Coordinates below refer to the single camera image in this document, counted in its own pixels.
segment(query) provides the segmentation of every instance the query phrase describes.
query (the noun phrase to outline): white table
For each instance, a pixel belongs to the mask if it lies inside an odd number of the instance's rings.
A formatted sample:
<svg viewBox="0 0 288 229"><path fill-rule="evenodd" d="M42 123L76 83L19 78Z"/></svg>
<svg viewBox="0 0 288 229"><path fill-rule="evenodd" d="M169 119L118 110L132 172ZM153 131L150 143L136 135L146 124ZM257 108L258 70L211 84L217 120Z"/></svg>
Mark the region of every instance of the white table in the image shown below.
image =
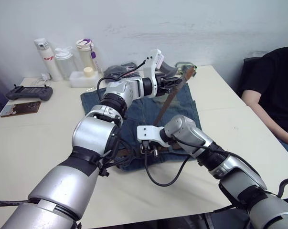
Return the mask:
<svg viewBox="0 0 288 229"><path fill-rule="evenodd" d="M28 85L32 79L25 79ZM52 98L36 114L0 118L0 199L26 199L30 191L71 152L73 130L83 117L83 88L52 82ZM211 66L198 67L189 81L203 130L224 149L239 154L277 192L288 178L288 153L271 132ZM13 103L26 102L17 100ZM170 181L181 163L151 166L159 182ZM210 212L229 205L208 171L191 161L170 187L154 185L144 170L125 173L117 168L99 177L81 222L84 228ZM284 197L288 198L288 186ZM0 226L15 207L0 208Z"/></svg>

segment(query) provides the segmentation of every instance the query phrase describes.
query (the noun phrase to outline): remote controller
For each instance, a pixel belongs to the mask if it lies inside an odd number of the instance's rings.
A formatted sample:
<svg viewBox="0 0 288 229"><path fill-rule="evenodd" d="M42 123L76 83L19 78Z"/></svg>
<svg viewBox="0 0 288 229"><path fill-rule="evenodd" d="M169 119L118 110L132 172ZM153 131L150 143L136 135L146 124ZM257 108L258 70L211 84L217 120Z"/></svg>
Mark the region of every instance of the remote controller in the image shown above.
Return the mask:
<svg viewBox="0 0 288 229"><path fill-rule="evenodd" d="M18 98L39 98L41 100L47 101L53 94L53 89L49 86L44 85L44 87L24 87L16 86L9 91L6 96L8 99L18 99Z"/></svg>

